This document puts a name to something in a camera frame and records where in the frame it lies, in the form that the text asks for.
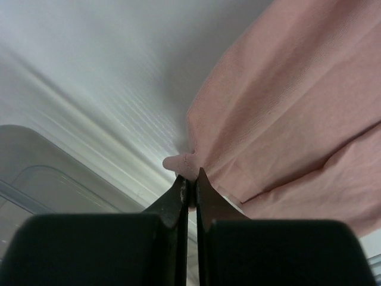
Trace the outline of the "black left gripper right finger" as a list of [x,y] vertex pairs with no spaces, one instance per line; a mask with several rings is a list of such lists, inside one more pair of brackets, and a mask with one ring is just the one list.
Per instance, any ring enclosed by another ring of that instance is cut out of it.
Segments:
[[375,285],[360,243],[335,220],[252,220],[204,170],[195,185],[201,285]]

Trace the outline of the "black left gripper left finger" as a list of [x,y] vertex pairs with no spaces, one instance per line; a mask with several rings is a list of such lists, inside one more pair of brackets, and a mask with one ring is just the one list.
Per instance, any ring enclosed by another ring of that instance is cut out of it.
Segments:
[[185,285],[189,184],[140,213],[44,214],[16,232],[2,285]]

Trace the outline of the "dusty pink t-shirt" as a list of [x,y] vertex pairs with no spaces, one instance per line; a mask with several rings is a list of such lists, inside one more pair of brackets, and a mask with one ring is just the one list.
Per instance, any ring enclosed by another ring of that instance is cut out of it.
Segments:
[[380,228],[380,2],[274,1],[188,111],[191,151],[166,169],[252,219]]

